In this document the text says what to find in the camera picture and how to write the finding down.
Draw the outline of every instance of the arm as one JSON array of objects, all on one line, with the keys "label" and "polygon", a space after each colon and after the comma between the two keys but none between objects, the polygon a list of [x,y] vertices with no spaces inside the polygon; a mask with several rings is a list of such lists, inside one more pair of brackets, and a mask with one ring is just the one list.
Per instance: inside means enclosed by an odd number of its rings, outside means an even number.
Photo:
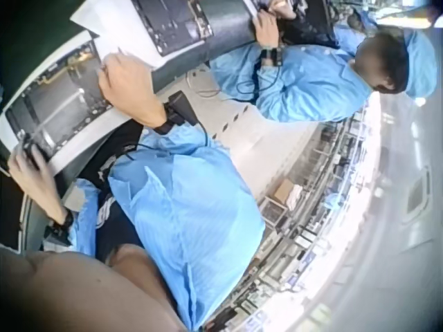
[{"label": "arm", "polygon": [[[347,116],[342,97],[330,86],[300,84],[284,86],[278,68],[262,67],[258,72],[260,90],[257,108],[270,120],[339,121]],[[275,82],[270,89],[267,86]]]},{"label": "arm", "polygon": [[[278,47],[275,17],[260,12],[254,20],[257,42],[263,48]],[[258,71],[257,108],[265,118],[280,122],[341,120],[347,116],[343,96],[326,84],[285,86],[280,69],[266,60]]]},{"label": "arm", "polygon": [[[99,72],[100,88],[105,98],[117,109],[145,127],[140,144],[173,154],[191,154],[206,148],[206,135],[188,124],[174,126],[166,135],[155,128],[165,124],[167,117],[161,101],[154,95],[151,72],[146,65],[121,53],[109,55],[106,71]],[[208,147],[222,149],[208,138]]]},{"label": "arm", "polygon": [[206,134],[199,128],[192,127],[188,123],[181,126],[174,126],[171,131],[165,135],[160,135],[153,130],[145,129],[139,143],[153,149],[169,151],[172,154],[190,155],[198,149],[216,149],[225,154],[228,153],[224,147],[211,137],[208,137],[208,146],[206,146]]},{"label": "arm", "polygon": [[[31,151],[38,168],[30,162],[20,144],[14,148],[8,161],[11,176],[23,192],[45,211],[48,218],[64,225],[68,210],[62,204],[53,175],[36,145],[32,146]],[[93,256],[98,190],[86,182],[82,183],[86,203],[79,215],[74,214],[73,224],[69,228],[69,240],[73,250]]]}]

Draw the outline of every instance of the black wristband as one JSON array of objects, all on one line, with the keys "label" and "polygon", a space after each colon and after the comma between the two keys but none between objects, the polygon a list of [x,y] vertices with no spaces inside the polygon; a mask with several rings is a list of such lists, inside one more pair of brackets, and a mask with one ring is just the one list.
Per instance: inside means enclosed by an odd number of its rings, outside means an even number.
[{"label": "black wristband", "polygon": [[272,61],[272,65],[275,67],[280,67],[283,65],[283,54],[280,47],[269,49],[264,49],[260,53],[260,59],[267,59]]},{"label": "black wristband", "polygon": [[154,131],[160,135],[166,135],[171,131],[173,127],[174,127],[173,123],[171,123],[170,121],[166,121],[160,127],[154,128]]},{"label": "black wristband", "polygon": [[63,225],[56,223],[51,220],[51,223],[46,226],[44,231],[44,239],[46,241],[61,245],[61,246],[71,246],[69,241],[69,228],[74,222],[74,215],[72,211],[67,210],[66,218],[64,219]]}]

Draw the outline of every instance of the electronic component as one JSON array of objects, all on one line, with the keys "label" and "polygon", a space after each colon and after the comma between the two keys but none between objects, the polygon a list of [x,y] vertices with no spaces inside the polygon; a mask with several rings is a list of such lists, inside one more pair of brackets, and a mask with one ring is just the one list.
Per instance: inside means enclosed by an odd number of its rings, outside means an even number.
[{"label": "electronic component", "polygon": [[213,36],[197,0],[132,0],[160,55]]},{"label": "electronic component", "polygon": [[51,158],[111,105],[102,97],[93,41],[76,48],[35,78],[8,107],[6,117],[19,140],[34,142]]}]

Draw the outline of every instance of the white surface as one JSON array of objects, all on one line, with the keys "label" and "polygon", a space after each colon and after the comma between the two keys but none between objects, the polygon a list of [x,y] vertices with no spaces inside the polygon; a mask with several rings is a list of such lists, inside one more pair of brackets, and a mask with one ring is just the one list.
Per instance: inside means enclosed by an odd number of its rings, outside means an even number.
[{"label": "white surface", "polygon": [[160,55],[130,0],[86,0],[71,20],[153,68],[162,67],[167,61],[204,43],[200,41],[165,57]]},{"label": "white surface", "polygon": [[[200,66],[190,72],[197,75],[191,75],[192,86],[217,90],[217,84],[205,70],[205,66]],[[186,94],[210,136],[217,134],[217,140],[229,148],[235,166],[257,200],[279,176],[290,170],[318,125],[317,122],[285,124],[266,120],[254,106],[226,100],[228,96],[223,93],[213,99],[202,99],[183,77],[159,95],[166,100],[179,90]]]}]

